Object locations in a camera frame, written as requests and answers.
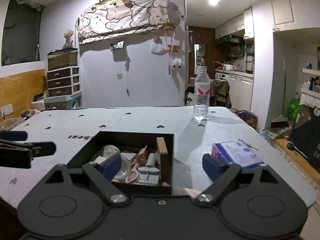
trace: plastic water bottle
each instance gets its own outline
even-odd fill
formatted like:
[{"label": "plastic water bottle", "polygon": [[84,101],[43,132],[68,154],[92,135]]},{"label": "plastic water bottle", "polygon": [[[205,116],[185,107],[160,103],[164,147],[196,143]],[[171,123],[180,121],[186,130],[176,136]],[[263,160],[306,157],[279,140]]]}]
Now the plastic water bottle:
[{"label": "plastic water bottle", "polygon": [[210,101],[210,78],[206,66],[199,66],[199,73],[195,79],[195,95],[194,117],[198,121],[205,120],[208,116]]}]

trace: rice cooker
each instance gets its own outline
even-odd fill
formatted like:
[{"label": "rice cooker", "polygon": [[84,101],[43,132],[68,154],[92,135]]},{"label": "rice cooker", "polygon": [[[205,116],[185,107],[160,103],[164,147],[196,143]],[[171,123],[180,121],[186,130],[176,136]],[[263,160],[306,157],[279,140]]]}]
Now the rice cooker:
[{"label": "rice cooker", "polygon": [[234,65],[224,64],[224,70],[233,71]]}]

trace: green bag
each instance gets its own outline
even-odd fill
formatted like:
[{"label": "green bag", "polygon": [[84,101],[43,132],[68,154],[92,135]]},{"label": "green bag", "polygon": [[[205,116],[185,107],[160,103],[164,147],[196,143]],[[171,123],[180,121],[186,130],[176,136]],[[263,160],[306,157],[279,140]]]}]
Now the green bag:
[{"label": "green bag", "polygon": [[288,118],[291,121],[295,121],[299,109],[300,99],[292,99],[288,108]]}]

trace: metal screw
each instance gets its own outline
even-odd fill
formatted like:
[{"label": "metal screw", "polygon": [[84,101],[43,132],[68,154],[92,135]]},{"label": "metal screw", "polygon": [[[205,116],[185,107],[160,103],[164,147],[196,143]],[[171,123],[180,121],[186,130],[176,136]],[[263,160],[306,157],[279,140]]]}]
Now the metal screw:
[{"label": "metal screw", "polygon": [[210,194],[201,194],[198,196],[198,200],[200,202],[211,202],[213,200],[213,196]]},{"label": "metal screw", "polygon": [[162,206],[165,205],[167,202],[165,200],[158,200],[158,205]]},{"label": "metal screw", "polygon": [[111,196],[110,200],[111,200],[113,203],[121,203],[121,202],[126,201],[127,198],[126,198],[125,195],[117,194],[117,195]]}]

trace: power outlet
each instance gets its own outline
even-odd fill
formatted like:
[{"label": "power outlet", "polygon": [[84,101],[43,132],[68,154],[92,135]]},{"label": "power outlet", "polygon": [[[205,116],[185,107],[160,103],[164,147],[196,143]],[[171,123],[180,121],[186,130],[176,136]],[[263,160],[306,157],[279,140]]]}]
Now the power outlet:
[{"label": "power outlet", "polygon": [[7,116],[13,113],[12,104],[0,108],[1,117],[4,117],[4,114]]},{"label": "power outlet", "polygon": [[13,107],[12,104],[7,105],[7,115],[12,114],[13,113]]},{"label": "power outlet", "polygon": [[2,117],[2,118],[4,117],[4,113],[7,114],[6,109],[7,109],[6,106],[0,108],[0,113],[1,113],[1,117]]}]

